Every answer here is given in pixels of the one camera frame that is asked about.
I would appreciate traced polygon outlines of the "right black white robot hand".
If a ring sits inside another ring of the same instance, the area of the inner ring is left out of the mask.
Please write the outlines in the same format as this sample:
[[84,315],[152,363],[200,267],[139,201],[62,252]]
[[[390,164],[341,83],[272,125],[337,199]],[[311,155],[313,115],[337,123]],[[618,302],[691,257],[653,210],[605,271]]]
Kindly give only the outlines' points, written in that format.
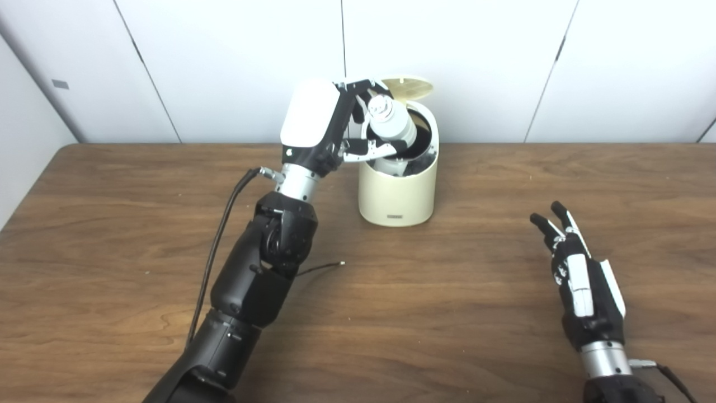
[[570,211],[559,201],[550,205],[561,225],[540,214],[530,222],[544,235],[550,269],[562,300],[562,328],[574,349],[595,342],[625,344],[625,303],[608,260],[592,257]]

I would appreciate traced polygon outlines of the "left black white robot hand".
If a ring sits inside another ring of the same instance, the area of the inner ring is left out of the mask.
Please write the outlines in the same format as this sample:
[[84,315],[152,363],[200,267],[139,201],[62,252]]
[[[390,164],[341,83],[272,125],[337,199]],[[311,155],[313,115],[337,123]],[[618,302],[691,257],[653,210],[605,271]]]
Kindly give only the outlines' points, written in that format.
[[342,163],[403,157],[417,128],[406,105],[378,79],[310,79],[294,90],[281,128],[283,164],[320,177]]

